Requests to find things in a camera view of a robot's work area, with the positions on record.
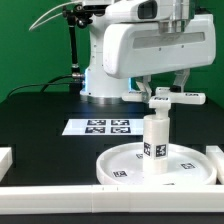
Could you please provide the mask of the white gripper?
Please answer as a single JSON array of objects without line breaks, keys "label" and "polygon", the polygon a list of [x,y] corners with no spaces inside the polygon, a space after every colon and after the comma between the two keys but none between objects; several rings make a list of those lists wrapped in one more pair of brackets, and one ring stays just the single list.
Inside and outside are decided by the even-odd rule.
[{"label": "white gripper", "polygon": [[181,33],[162,33],[159,24],[152,22],[112,24],[104,34],[105,72],[117,79],[141,76],[136,84],[143,103],[151,98],[150,75],[176,71],[170,91],[183,92],[188,68],[210,65],[215,55],[212,14],[196,15]]}]

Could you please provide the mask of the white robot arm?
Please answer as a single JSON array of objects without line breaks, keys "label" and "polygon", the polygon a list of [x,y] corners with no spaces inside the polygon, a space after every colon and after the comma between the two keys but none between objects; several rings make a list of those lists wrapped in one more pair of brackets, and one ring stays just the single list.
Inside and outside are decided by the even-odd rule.
[{"label": "white robot arm", "polygon": [[215,59],[213,15],[191,12],[190,0],[121,0],[106,7],[105,18],[103,69],[111,77],[174,72],[163,93],[181,93],[190,70]]}]

